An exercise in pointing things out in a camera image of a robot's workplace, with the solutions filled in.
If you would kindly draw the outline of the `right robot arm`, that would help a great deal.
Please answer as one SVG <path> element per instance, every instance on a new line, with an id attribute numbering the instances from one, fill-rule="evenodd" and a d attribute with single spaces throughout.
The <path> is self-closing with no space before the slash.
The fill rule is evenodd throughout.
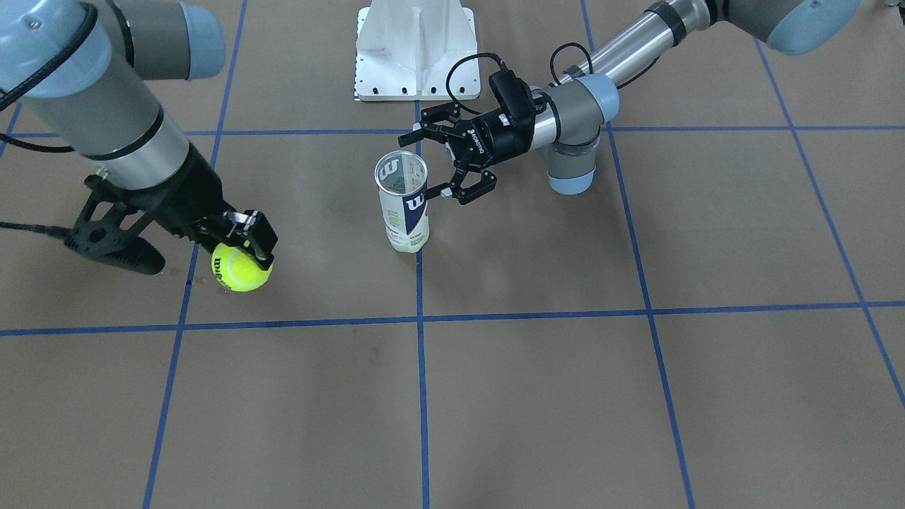
<path id="1" fill-rule="evenodd" d="M 239 212 L 149 80 L 222 71 L 226 40 L 210 10 L 185 1 L 4 1 L 2 107 L 22 103 L 93 165 L 71 228 L 45 228 L 82 257 L 157 274 L 150 223 L 208 252 L 230 246 L 263 273 L 277 235 L 261 211 Z"/>

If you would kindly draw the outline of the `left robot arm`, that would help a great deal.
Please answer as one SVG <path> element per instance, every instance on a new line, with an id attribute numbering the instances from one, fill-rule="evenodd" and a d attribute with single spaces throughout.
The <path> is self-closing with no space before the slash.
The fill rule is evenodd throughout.
<path id="1" fill-rule="evenodd" d="M 660 1 L 615 35 L 584 64 L 555 74 L 532 89 L 498 55 L 489 87 L 498 101 L 490 112 L 462 118 L 459 100 L 427 107 L 419 129 L 401 136 L 405 147 L 423 139 L 442 143 L 455 174 L 424 192 L 462 205 L 497 184 L 492 165 L 539 151 L 547 180 L 560 194 L 580 194 L 592 184 L 602 125 L 617 116 L 619 88 L 653 67 L 689 33 L 726 21 L 782 54 L 799 55 L 823 45 L 856 13 L 858 1 Z"/>

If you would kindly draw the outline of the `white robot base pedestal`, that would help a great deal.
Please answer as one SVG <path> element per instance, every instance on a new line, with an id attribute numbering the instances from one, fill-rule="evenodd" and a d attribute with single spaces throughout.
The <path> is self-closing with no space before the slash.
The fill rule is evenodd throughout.
<path id="1" fill-rule="evenodd" d="M 361 101 L 473 100 L 481 93 L 472 9 L 459 1 L 373 1 L 356 16 L 354 97 Z"/>

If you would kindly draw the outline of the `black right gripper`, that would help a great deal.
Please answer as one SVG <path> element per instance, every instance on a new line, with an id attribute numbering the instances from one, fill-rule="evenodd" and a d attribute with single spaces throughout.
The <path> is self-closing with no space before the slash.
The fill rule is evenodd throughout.
<path id="1" fill-rule="evenodd" d="M 151 213 L 171 234 L 187 236 L 207 252 L 226 245 L 251 257 L 259 269 L 267 271 L 274 263 L 278 236 L 265 213 L 230 209 L 223 199 L 222 181 L 193 145 L 173 176 L 134 192 L 134 206 Z"/>

